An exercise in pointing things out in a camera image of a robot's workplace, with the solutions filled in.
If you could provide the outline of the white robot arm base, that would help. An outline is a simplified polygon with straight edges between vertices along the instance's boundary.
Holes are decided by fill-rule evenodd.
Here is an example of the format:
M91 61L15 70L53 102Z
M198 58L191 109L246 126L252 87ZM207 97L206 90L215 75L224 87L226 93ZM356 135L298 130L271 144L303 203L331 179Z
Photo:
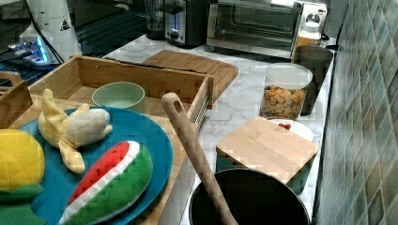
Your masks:
M71 56L82 55L81 46L69 16L67 0L23 0L31 24L20 35L34 42L33 54L25 60L38 66L63 64Z

